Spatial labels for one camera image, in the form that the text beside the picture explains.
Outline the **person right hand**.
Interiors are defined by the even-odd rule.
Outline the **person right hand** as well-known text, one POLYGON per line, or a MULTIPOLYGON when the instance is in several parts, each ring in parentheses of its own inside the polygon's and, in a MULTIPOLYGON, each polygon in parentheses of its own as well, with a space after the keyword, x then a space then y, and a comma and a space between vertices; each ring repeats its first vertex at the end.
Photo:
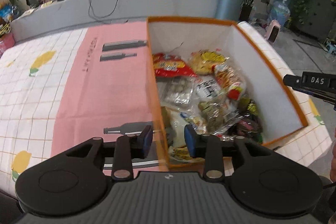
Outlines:
POLYGON ((336 182, 336 143, 333 145, 332 155, 333 158, 331 160, 330 179, 332 182, 336 182))

